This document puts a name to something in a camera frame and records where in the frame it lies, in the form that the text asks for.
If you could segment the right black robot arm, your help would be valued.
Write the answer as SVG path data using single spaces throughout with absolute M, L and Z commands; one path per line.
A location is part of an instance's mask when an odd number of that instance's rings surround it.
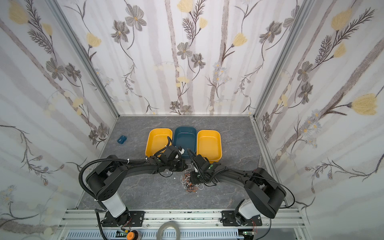
M 276 217 L 287 193 L 265 169 L 237 170 L 219 162 L 211 164 L 201 155 L 193 156 L 191 160 L 196 169 L 191 173 L 192 184 L 205 184 L 210 187 L 218 183 L 238 185 L 245 189 L 251 202 L 262 215 L 270 219 Z

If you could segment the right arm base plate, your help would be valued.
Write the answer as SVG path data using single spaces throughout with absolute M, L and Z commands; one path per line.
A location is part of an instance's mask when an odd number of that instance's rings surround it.
M 260 215 L 244 217 L 236 211 L 221 211 L 220 222 L 224 227 L 260 227 L 263 225 Z

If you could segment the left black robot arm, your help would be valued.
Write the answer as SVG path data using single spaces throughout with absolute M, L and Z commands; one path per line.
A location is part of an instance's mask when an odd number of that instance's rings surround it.
M 123 180 L 137 175 L 155 175 L 166 170 L 182 172 L 187 168 L 182 158 L 184 149 L 164 147 L 159 153 L 142 160 L 119 159 L 111 155 L 86 164 L 79 173 L 83 190 L 115 219 L 129 212 L 118 189 Z

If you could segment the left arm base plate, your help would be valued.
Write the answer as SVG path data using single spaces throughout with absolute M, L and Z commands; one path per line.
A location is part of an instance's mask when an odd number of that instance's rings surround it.
M 141 227 L 144 221 L 144 211 L 125 210 L 114 218 L 110 212 L 106 212 L 101 221 L 103 227 Z

